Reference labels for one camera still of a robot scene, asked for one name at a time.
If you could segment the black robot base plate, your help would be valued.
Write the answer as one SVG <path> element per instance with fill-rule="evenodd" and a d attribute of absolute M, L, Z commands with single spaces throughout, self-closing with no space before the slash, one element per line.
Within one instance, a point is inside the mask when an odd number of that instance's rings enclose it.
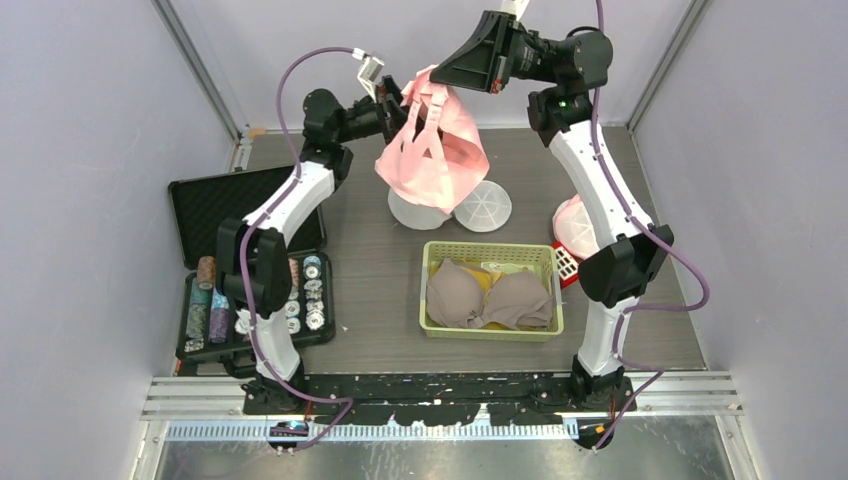
<path fill-rule="evenodd" d="M 307 400 L 259 379 L 241 388 L 247 415 L 304 415 L 320 425 L 337 419 L 342 425 L 466 426 L 479 414 L 495 426 L 548 425 L 564 413 L 610 421 L 636 408 L 629 378 L 580 398 L 569 373 L 550 372 L 313 374 L 301 386 Z"/>

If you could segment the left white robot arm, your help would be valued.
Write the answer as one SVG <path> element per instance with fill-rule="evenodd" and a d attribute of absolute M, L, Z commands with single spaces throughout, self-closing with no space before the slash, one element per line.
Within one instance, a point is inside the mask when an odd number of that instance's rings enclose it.
<path fill-rule="evenodd" d="M 268 400 L 280 412 L 298 412 L 307 398 L 301 358 L 284 306 L 293 285 L 289 245 L 313 211 L 347 178 L 350 141 L 380 135 L 391 141 L 408 109 L 396 81 L 383 76 L 362 99 L 344 107 L 327 89 L 303 101 L 303 144 L 293 172 L 256 210 L 224 220 L 217 231 L 216 288 L 247 322 L 257 374 L 272 383 Z"/>

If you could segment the pink bra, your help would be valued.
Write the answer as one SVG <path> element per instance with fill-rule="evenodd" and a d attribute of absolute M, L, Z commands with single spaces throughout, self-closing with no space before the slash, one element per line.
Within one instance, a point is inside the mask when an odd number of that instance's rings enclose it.
<path fill-rule="evenodd" d="M 402 90 L 407 120 L 375 162 L 375 171 L 400 198 L 452 212 L 490 169 L 477 125 L 458 93 L 417 72 Z"/>

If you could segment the white pink-zipper laundry bag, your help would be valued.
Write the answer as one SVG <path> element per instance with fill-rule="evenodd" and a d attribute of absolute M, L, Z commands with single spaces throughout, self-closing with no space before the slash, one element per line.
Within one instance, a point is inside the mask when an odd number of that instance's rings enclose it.
<path fill-rule="evenodd" d="M 554 239 L 578 260 L 585 260 L 599 250 L 592 222 L 579 194 L 557 207 L 552 229 Z"/>

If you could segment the white grey-zipper laundry bag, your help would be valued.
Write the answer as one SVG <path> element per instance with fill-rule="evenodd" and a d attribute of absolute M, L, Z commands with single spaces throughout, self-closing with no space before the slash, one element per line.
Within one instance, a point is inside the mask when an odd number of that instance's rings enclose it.
<path fill-rule="evenodd" d="M 506 190 L 489 180 L 482 181 L 451 213 L 414 205 L 393 190 L 388 193 L 388 206 L 398 223 L 419 231 L 438 229 L 453 218 L 471 232 L 489 233 L 503 227 L 512 213 L 512 201 Z"/>

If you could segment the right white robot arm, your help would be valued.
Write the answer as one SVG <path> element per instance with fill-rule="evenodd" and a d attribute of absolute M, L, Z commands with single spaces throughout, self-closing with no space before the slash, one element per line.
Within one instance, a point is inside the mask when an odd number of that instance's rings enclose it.
<path fill-rule="evenodd" d="M 566 384 L 571 402 L 589 411 L 624 393 L 618 355 L 629 314 L 674 241 L 671 228 L 656 225 L 639 205 L 602 144 L 590 96 L 607 84 L 613 56 L 611 40 L 598 27 L 546 39 L 515 13 L 486 10 L 466 42 L 431 74 L 436 83 L 490 94 L 513 79 L 548 85 L 529 94 L 528 120 L 577 189 L 599 247 L 578 267 L 590 303 Z"/>

